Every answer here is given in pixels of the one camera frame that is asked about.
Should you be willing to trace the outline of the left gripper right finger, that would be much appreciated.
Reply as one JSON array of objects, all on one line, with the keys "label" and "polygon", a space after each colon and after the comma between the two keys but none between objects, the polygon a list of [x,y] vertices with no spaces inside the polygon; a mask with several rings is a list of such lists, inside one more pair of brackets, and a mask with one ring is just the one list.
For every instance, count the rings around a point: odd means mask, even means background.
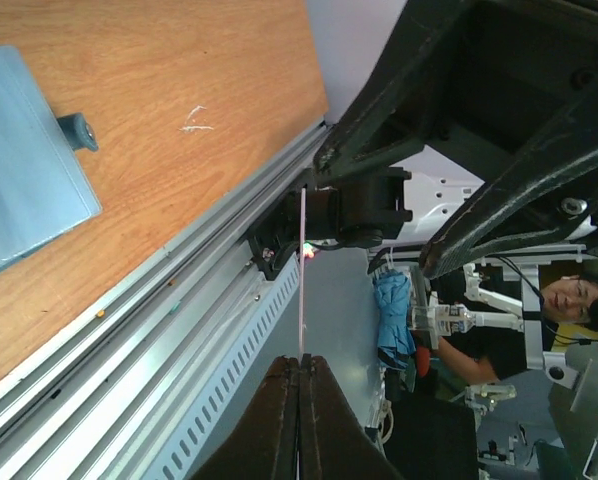
[{"label": "left gripper right finger", "polygon": [[299,373],[301,479],[400,479],[348,404],[328,362],[305,354]]}]

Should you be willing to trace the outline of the teal card holder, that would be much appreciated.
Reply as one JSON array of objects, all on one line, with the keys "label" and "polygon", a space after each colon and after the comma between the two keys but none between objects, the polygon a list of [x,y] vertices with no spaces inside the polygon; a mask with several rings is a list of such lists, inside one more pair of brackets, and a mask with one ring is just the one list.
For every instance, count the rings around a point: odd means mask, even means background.
[{"label": "teal card holder", "polygon": [[98,148],[85,116],[56,116],[19,51],[0,46],[0,272],[101,212],[76,157]]}]

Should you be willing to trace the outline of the red and white card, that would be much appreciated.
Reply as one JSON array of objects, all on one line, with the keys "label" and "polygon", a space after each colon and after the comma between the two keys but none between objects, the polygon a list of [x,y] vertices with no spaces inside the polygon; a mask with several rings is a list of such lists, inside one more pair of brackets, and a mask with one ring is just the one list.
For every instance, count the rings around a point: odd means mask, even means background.
[{"label": "red and white card", "polygon": [[304,314],[304,284],[305,284],[305,225],[306,225],[306,203],[307,188],[303,187],[300,192],[300,216],[299,216],[299,297],[298,297],[298,355],[303,357],[305,352],[305,314]]}]

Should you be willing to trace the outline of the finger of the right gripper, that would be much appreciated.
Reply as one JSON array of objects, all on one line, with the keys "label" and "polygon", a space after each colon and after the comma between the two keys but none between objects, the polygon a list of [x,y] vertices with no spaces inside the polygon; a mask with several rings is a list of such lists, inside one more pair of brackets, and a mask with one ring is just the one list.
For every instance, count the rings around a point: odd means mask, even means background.
[{"label": "finger of the right gripper", "polygon": [[395,165],[431,148],[480,188],[423,247],[436,278],[577,234],[598,246],[598,1],[409,1],[317,151],[324,235],[377,246],[412,220]]}]

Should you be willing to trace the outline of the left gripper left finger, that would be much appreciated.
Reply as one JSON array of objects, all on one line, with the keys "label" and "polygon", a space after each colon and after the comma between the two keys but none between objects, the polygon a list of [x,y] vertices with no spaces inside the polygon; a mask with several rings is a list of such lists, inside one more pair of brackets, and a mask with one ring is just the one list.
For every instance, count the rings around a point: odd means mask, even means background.
[{"label": "left gripper left finger", "polygon": [[232,433],[192,477],[294,479],[298,389],[298,360],[275,358]]}]

